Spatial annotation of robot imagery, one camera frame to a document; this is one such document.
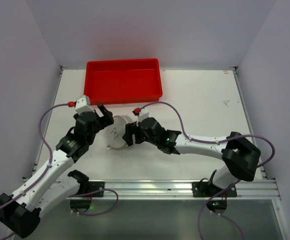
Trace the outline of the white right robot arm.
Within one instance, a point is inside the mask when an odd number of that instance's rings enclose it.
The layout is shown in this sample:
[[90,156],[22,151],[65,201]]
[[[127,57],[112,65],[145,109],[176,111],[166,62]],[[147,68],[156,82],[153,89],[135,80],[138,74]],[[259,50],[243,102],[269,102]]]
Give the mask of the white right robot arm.
[[122,138],[128,146],[147,142],[169,155],[195,154],[222,160],[224,166],[199,187],[216,197],[238,180],[252,182],[261,156],[261,151],[238,132],[231,132],[225,142],[221,138],[197,142],[181,131],[165,129],[153,117],[126,124]]

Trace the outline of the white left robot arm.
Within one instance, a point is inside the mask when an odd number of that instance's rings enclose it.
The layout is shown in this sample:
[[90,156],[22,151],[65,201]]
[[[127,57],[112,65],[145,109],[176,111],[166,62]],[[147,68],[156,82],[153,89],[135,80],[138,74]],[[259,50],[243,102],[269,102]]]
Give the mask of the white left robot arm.
[[112,112],[98,104],[98,113],[81,101],[69,102],[75,109],[75,125],[62,137],[55,149],[49,150],[49,159],[24,184],[11,194],[0,195],[0,222],[14,235],[24,239],[40,224],[41,218],[69,197],[95,197],[106,191],[91,188],[89,177],[78,170],[70,171],[60,182],[57,179],[94,143],[96,134],[114,124]]

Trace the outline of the white mesh laundry bag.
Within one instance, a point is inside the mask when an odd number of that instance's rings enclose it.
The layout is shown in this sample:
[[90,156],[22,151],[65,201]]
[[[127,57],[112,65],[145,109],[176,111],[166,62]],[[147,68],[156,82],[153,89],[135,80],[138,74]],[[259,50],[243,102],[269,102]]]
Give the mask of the white mesh laundry bag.
[[120,150],[128,147],[123,135],[126,132],[126,125],[132,122],[132,118],[127,115],[113,116],[113,124],[105,128],[105,140],[109,148]]

